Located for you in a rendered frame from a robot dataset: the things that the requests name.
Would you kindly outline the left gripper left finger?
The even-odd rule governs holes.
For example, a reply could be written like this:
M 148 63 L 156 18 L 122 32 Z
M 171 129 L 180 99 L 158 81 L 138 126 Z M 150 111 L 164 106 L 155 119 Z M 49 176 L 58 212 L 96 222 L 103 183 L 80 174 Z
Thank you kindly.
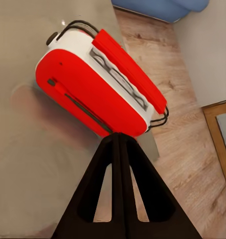
M 93 222 L 112 163 L 112 220 Z M 102 139 L 51 239 L 126 239 L 118 132 Z

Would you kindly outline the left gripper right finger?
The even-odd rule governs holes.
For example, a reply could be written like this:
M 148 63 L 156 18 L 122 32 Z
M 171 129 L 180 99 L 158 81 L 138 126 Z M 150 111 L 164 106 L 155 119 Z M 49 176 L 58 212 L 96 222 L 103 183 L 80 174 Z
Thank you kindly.
M 118 139 L 126 239 L 202 239 L 139 142 L 122 132 Z M 130 166 L 149 222 L 138 219 Z

